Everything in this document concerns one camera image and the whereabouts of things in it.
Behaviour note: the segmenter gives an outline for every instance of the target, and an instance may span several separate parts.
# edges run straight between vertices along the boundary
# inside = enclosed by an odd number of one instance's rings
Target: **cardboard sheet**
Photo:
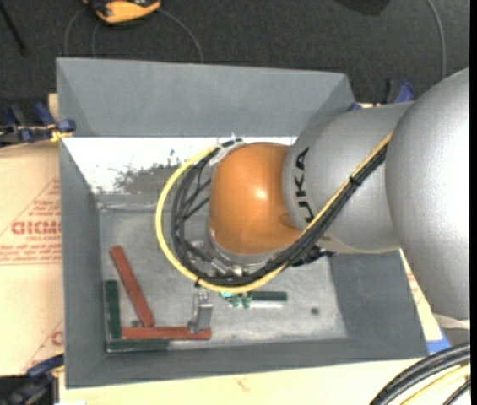
[[[58,147],[0,150],[0,376],[63,351]]]

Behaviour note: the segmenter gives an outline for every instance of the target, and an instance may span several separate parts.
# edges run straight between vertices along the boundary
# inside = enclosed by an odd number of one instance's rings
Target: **cable bundle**
[[[428,382],[401,404],[419,403],[418,401],[424,396],[449,386],[457,380],[462,380],[463,384],[442,404],[452,405],[471,387],[470,359],[470,343],[432,354],[413,364],[386,384],[370,402],[370,405],[388,405],[394,399],[405,394],[412,386],[444,371],[446,371],[445,374]]]

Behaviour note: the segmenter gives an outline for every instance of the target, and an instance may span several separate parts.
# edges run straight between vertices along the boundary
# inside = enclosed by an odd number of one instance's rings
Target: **yellow cable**
[[[372,151],[371,153],[356,167],[355,171],[351,174],[351,178],[355,177],[361,169],[368,164],[368,162],[375,156],[381,149],[383,149],[390,138],[392,137],[392,132],[390,132]],[[169,262],[178,270],[181,274],[190,278],[193,282],[198,282],[199,285],[211,289],[212,291],[216,291],[218,293],[232,293],[232,294],[239,294],[239,293],[246,293],[248,291],[253,291],[254,289],[267,284],[273,278],[275,278],[285,267],[286,264],[276,268],[270,273],[267,273],[265,276],[262,276],[260,279],[257,279],[254,282],[249,283],[248,285],[242,285],[237,287],[225,287],[224,285],[215,285],[213,283],[207,282],[203,279],[200,279],[195,273],[188,270],[182,263],[174,256],[171,251],[171,248],[167,245],[165,237],[163,236],[163,207],[165,206],[165,200],[171,191],[171,188],[174,186],[176,180],[193,164],[198,162],[203,157],[207,156],[208,154],[212,153],[217,146],[213,146],[210,148],[205,149],[202,152],[195,154],[192,158],[185,161],[172,175],[171,178],[166,182],[163,190],[161,191],[160,198],[157,202],[157,208],[155,210],[155,234],[157,236],[157,241],[160,244],[161,250],[169,260]],[[328,200],[325,204],[323,209],[315,216],[315,218],[309,223],[309,225],[302,231],[301,237],[323,216],[323,214],[330,208],[333,202],[339,197],[341,192],[346,189],[346,187],[350,184],[350,180],[347,180],[338,191]]]
[[[454,382],[461,380],[464,381],[466,376],[471,374],[471,364],[468,363],[464,366],[460,366],[457,369],[447,372],[443,376],[436,378],[434,381],[430,382],[426,386],[422,387],[411,397],[408,397],[401,405],[411,405],[413,403],[427,403],[424,402],[424,399],[428,396],[431,396],[435,393],[438,393],[440,390],[450,386]]]
[[[212,291],[216,291],[218,293],[224,293],[224,292],[230,292],[234,294],[239,294],[239,293],[246,293],[247,291],[251,291],[255,288],[260,287],[261,285],[264,285],[265,283],[269,282],[272,280],[272,278],[275,278],[275,276],[278,275],[278,273],[283,270],[284,266],[281,266],[277,269],[275,269],[273,272],[268,273],[266,276],[263,276],[262,278],[256,280],[255,282],[252,282],[248,285],[243,285],[239,287],[225,287],[222,285],[215,285],[213,283],[207,282],[203,279],[199,279],[198,276],[185,268],[180,261],[174,256],[174,254],[171,251],[171,248],[167,245],[167,242],[165,240],[165,237],[163,236],[163,207],[165,206],[165,200],[171,191],[172,186],[178,180],[178,177],[180,177],[191,165],[199,161],[201,158],[204,156],[207,156],[208,154],[212,153],[216,149],[215,146],[211,148],[207,148],[206,150],[195,154],[192,158],[184,162],[171,176],[171,178],[166,182],[165,186],[163,187],[163,191],[161,191],[160,194],[160,199],[158,200],[157,203],[157,208],[155,210],[155,234],[157,236],[157,241],[160,244],[161,250],[165,253],[165,256],[167,259],[171,262],[171,264],[178,270],[181,274],[186,276],[187,278],[190,278],[193,282],[197,282],[198,284],[207,288],[211,289]]]

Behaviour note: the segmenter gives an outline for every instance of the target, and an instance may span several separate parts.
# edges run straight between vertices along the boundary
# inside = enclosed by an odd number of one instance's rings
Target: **green object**
[[[249,306],[252,305],[252,300],[253,300],[253,297],[251,292],[245,295],[243,294],[241,298],[241,305],[244,306],[244,309],[249,309]]]
[[[109,340],[121,339],[122,326],[120,325],[120,303],[116,280],[105,281],[105,318],[107,338]]]
[[[263,303],[285,303],[287,301],[287,293],[284,291],[252,291],[252,301]]]
[[[169,339],[114,339],[107,341],[107,353],[138,353],[143,351],[166,351]]]

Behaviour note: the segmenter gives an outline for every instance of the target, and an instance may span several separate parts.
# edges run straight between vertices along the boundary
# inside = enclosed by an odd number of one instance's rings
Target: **black cable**
[[[387,405],[399,397],[412,386],[449,369],[455,365],[463,365],[470,361],[470,344],[464,343],[456,347],[444,349],[438,353],[425,357],[408,369],[398,374],[381,389],[370,405]]]
[[[452,393],[442,405],[453,405],[467,390],[471,388],[471,377],[469,376],[465,383]]]
[[[159,8],[157,10],[157,12],[161,13],[161,14],[164,14],[168,19],[172,19],[175,23],[177,23],[178,25],[180,25],[180,27],[182,27],[186,33],[189,35],[189,37],[192,38],[193,40],[193,43],[195,44],[195,47],[197,48],[197,52],[198,52],[198,60],[199,62],[201,63],[204,63],[204,54],[203,54],[203,50],[201,48],[201,45],[198,43],[198,40],[197,40],[197,37],[195,37],[195,35],[193,34],[193,32],[188,29],[188,27],[181,22],[181,20],[179,20],[177,17],[175,17],[174,15],[168,13],[167,11]]]
[[[90,35],[90,41],[89,41],[89,48],[90,51],[92,52],[92,57],[97,58],[97,53],[95,52],[95,34],[97,33],[97,30],[100,28],[100,22],[96,21],[94,29],[92,30],[92,34]]]
[[[191,37],[191,39],[193,41],[193,44],[197,48],[199,62],[204,63],[203,49],[201,48],[201,46],[198,42],[198,39],[193,34],[193,32],[184,23],[182,23],[181,20],[179,20],[174,15],[168,13],[167,11],[163,10],[162,8],[157,9],[157,12],[161,13],[161,14],[164,14],[167,18],[173,20],[175,23],[177,23],[180,27],[182,27],[186,31],[186,33]],[[94,29],[92,30],[92,34],[91,34],[90,51],[91,51],[92,57],[97,57],[97,53],[95,51],[95,41],[96,41],[96,34],[97,34],[98,29],[99,29],[99,26],[100,26],[100,23],[97,23],[94,26]]]
[[[432,0],[426,0],[426,2],[433,12],[439,30],[439,39],[441,40],[441,79],[444,79],[447,76],[447,47],[445,44],[444,29],[442,28],[441,17],[439,16]]]
[[[71,33],[71,28],[73,27],[73,24],[75,24],[75,21],[77,21],[77,18],[86,10],[88,9],[88,6],[84,6],[82,9],[80,9],[73,17],[68,22],[68,26],[66,27],[66,31],[63,36],[63,55],[65,57],[69,56],[69,34]]]
[[[20,37],[20,33],[17,30],[17,27],[15,26],[13,20],[9,16],[9,12],[3,5],[2,0],[0,0],[0,14],[2,14],[3,20],[6,22],[8,25],[9,31],[11,31],[12,35],[14,36],[15,40],[17,41],[17,45],[19,46],[19,51],[20,54],[23,56],[28,56],[30,54],[30,49],[28,46],[24,43],[22,37]]]

